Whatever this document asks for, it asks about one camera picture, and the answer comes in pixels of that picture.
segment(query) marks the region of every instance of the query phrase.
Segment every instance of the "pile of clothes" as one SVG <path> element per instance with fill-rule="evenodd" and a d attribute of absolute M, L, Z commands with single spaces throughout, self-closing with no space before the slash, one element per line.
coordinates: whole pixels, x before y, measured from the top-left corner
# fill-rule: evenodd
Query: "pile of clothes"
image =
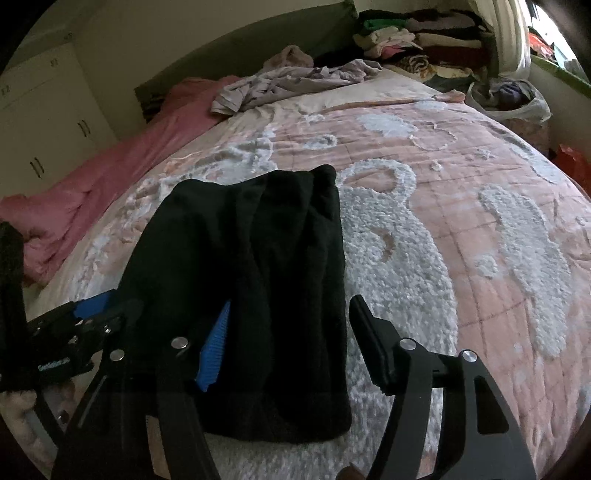
<path fill-rule="evenodd" d="M 475 13 L 436 9 L 397 14 L 366 10 L 353 36 L 363 56 L 439 91 L 467 91 L 490 55 L 481 36 L 488 29 Z"/>

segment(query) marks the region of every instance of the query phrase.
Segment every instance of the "black bracket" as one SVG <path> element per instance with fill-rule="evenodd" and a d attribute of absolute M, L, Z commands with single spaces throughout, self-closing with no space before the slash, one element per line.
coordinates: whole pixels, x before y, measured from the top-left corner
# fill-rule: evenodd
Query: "black bracket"
<path fill-rule="evenodd" d="M 372 381 L 396 395 L 368 480 L 414 480 L 420 467 L 431 389 L 444 388 L 439 449 L 430 480 L 535 480 L 521 431 L 497 384 L 470 350 L 457 357 L 401 338 L 355 296 L 349 320 Z"/>

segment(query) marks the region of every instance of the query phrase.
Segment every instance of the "plastic bag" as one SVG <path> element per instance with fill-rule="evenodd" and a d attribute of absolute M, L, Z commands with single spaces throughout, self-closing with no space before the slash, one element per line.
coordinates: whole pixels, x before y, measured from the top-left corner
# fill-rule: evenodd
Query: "plastic bag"
<path fill-rule="evenodd" d="M 511 118 L 518 118 L 526 122 L 532 122 L 541 125 L 544 122 L 548 121 L 552 116 L 552 113 L 550 112 L 550 107 L 548 106 L 548 103 L 546 103 L 546 100 L 544 100 L 544 96 L 536 87 L 534 87 L 530 82 L 527 82 L 526 80 L 521 81 L 526 82 L 529 85 L 532 93 L 534 94 L 534 99 L 528 104 L 516 110 L 486 110 L 477 101 L 478 99 L 480 99 L 480 101 L 484 103 L 485 97 L 475 89 L 476 83 L 472 83 L 472 85 L 470 85 L 470 88 L 468 89 L 468 93 L 466 94 L 466 104 L 478 110 L 480 113 L 484 113 L 487 117 L 492 118 L 493 120 L 496 120 L 500 123 L 503 123 L 503 121 L 509 120 Z"/>

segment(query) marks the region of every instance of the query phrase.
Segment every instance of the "metal bolt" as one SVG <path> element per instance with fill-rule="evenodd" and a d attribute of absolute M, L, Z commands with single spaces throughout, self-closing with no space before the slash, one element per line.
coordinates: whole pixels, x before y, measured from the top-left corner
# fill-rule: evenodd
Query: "metal bolt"
<path fill-rule="evenodd" d="M 464 357 L 464 360 L 466 362 L 475 362 L 478 359 L 478 357 L 472 350 L 464 350 L 462 352 L 462 357 Z"/>
<path fill-rule="evenodd" d="M 117 350 L 113 350 L 110 354 L 109 354 L 109 358 L 111 360 L 113 360 L 114 362 L 118 362 L 120 360 L 123 360 L 123 357 L 125 356 L 125 352 L 123 350 L 117 349 Z"/>
<path fill-rule="evenodd" d="M 176 337 L 170 342 L 170 345 L 177 350 L 185 348 L 188 344 L 189 341 L 185 337 Z"/>
<path fill-rule="evenodd" d="M 63 424 L 66 424 L 70 421 L 70 414 L 65 410 L 62 410 L 60 414 L 57 416 L 57 419 Z"/>
<path fill-rule="evenodd" d="M 400 347 L 404 350 L 414 350 L 417 347 L 417 344 L 410 338 L 403 338 L 400 340 Z"/>

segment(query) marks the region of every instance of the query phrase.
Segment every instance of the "pink bedspread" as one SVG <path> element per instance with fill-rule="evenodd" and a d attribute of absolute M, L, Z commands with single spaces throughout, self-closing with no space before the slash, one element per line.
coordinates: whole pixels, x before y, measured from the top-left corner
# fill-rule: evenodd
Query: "pink bedspread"
<path fill-rule="evenodd" d="M 220 88 L 238 80 L 187 79 L 140 134 L 85 162 L 50 190 L 0 201 L 0 219 L 25 239 L 25 276 L 48 283 L 105 210 L 146 172 L 226 117 L 210 113 Z"/>

